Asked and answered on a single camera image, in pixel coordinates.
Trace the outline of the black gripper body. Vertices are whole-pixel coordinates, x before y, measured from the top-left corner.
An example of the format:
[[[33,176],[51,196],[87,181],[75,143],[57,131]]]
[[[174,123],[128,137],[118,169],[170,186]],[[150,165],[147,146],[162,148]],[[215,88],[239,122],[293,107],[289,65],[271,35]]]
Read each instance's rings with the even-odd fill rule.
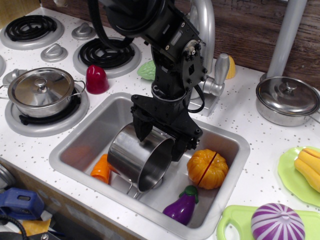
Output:
[[[197,145],[203,134],[201,128],[192,120],[183,105],[183,99],[166,100],[156,96],[148,97],[138,94],[131,96],[133,106],[131,113],[152,118],[152,125],[177,138],[187,135],[197,138]]]

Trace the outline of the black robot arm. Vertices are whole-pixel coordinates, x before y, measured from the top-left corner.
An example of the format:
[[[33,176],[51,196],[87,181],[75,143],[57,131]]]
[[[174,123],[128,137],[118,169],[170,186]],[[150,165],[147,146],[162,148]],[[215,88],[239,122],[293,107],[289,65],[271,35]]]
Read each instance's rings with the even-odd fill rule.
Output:
[[[174,137],[171,159],[195,149],[203,132],[188,108],[192,91],[200,90],[207,69],[198,30],[172,0],[90,0],[88,11],[101,42],[113,50],[134,38],[151,46],[155,79],[151,96],[133,95],[131,109],[137,138],[156,127]]]

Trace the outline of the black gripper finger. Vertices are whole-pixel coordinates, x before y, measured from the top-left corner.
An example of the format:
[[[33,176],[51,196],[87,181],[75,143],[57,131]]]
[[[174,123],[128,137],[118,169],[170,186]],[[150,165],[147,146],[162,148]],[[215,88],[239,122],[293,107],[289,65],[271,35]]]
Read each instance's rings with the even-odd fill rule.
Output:
[[[195,149],[198,146],[198,139],[189,135],[180,135],[174,140],[171,150],[171,160],[178,162],[187,150]]]
[[[152,118],[143,114],[134,113],[133,126],[137,138],[142,142],[153,129]]]

